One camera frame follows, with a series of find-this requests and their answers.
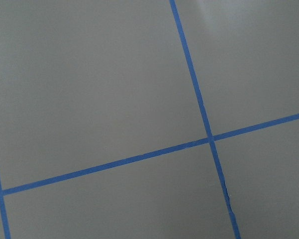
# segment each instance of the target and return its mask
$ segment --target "gray floor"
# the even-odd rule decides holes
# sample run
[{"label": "gray floor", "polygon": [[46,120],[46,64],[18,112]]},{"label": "gray floor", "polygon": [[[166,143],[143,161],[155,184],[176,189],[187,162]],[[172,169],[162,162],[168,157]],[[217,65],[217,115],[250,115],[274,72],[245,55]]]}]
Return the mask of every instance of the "gray floor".
[{"label": "gray floor", "polygon": [[[213,135],[299,113],[299,1],[175,2]],[[0,0],[3,191],[206,137],[167,0]],[[11,238],[237,239],[194,144],[4,196]],[[216,147],[241,238],[299,239],[299,120]]]}]

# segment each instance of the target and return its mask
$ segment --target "blue grid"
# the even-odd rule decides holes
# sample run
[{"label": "blue grid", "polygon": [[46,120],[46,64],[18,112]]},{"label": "blue grid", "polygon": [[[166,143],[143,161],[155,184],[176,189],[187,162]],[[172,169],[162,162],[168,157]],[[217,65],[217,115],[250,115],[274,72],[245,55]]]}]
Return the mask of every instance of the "blue grid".
[{"label": "blue grid", "polygon": [[202,94],[201,94],[201,91],[199,89],[197,76],[196,76],[196,73],[195,73],[195,69],[194,69],[194,65],[193,65],[191,55],[190,55],[190,52],[189,52],[189,48],[188,48],[188,45],[187,45],[186,37],[185,37],[184,31],[183,31],[183,28],[182,28],[182,24],[181,24],[181,21],[180,21],[177,6],[176,6],[174,0],[170,0],[169,2],[170,2],[170,6],[171,6],[171,9],[172,9],[173,15],[174,15],[175,23],[176,23],[177,30],[178,30],[178,33],[179,33],[179,37],[180,37],[180,40],[181,40],[181,43],[182,43],[184,54],[185,54],[185,57],[186,57],[186,61],[187,61],[188,69],[189,69],[190,76],[191,76],[191,79],[192,79],[192,83],[193,83],[193,86],[194,86],[194,89],[195,89],[195,94],[196,94],[196,98],[197,98],[197,101],[198,101],[198,105],[199,105],[202,121],[203,121],[203,124],[204,124],[204,128],[205,128],[205,131],[207,133],[207,138],[198,139],[198,140],[195,140],[195,141],[175,145],[175,146],[164,148],[164,149],[159,149],[159,150],[156,150],[156,151],[152,151],[152,152],[149,152],[149,153],[137,155],[137,156],[134,156],[134,157],[121,159],[121,160],[118,160],[118,161],[98,165],[98,166],[95,166],[95,167],[75,171],[75,172],[72,172],[72,173],[63,174],[63,175],[56,176],[56,177],[47,178],[47,179],[44,179],[44,180],[40,180],[40,181],[36,181],[36,182],[20,185],[20,186],[17,186],[17,187],[13,187],[13,188],[8,188],[8,189],[2,189],[1,179],[0,179],[0,214],[1,214],[1,220],[2,220],[5,239],[10,239],[11,238],[7,212],[6,212],[5,204],[4,204],[4,196],[6,196],[6,195],[22,192],[22,191],[29,190],[29,189],[42,187],[42,186],[45,186],[45,185],[48,185],[48,184],[53,184],[53,183],[65,181],[65,180],[68,180],[68,179],[71,179],[71,178],[76,178],[76,177],[88,175],[88,174],[91,174],[91,173],[96,173],[96,172],[103,171],[103,170],[106,170],[106,169],[119,167],[119,166],[122,166],[122,165],[125,165],[125,164],[141,161],[141,160],[144,160],[144,159],[148,159],[148,158],[160,156],[160,155],[163,155],[163,154],[176,152],[176,151],[179,151],[179,150],[183,150],[183,149],[186,149],[186,148],[191,148],[191,147],[195,147],[195,146],[199,146],[199,145],[203,145],[203,144],[209,144],[210,145],[210,149],[211,149],[212,156],[213,156],[213,159],[214,159],[214,163],[215,163],[215,166],[216,166],[216,169],[217,169],[218,177],[219,177],[219,180],[220,180],[220,184],[221,184],[221,187],[222,187],[224,199],[225,199],[227,209],[228,209],[228,212],[229,212],[229,216],[230,216],[232,228],[233,228],[233,231],[234,231],[234,234],[235,234],[235,238],[236,239],[241,238],[235,215],[234,215],[234,213],[231,209],[230,198],[229,198],[227,188],[226,188],[226,185],[225,185],[225,179],[224,179],[224,175],[223,175],[223,172],[222,172],[220,160],[219,160],[219,157],[218,157],[218,154],[217,154],[215,141],[230,138],[230,137],[234,137],[234,136],[237,136],[237,135],[240,135],[240,134],[245,134],[245,133],[249,133],[249,132],[260,130],[260,129],[264,129],[264,128],[275,126],[275,125],[278,125],[278,124],[287,123],[287,122],[294,121],[294,120],[299,120],[299,114],[295,114],[295,115],[292,115],[292,116],[288,116],[288,117],[284,117],[284,118],[280,118],[280,119],[276,119],[276,120],[267,121],[267,122],[264,122],[264,123],[255,124],[255,125],[248,126],[248,127],[245,127],[245,128],[229,131],[229,132],[226,132],[226,133],[221,133],[221,134],[218,134],[218,135],[213,135],[212,132],[211,132],[211,128],[210,128],[209,120],[208,120],[208,117],[207,117],[207,113],[206,113],[205,107],[203,105]]}]

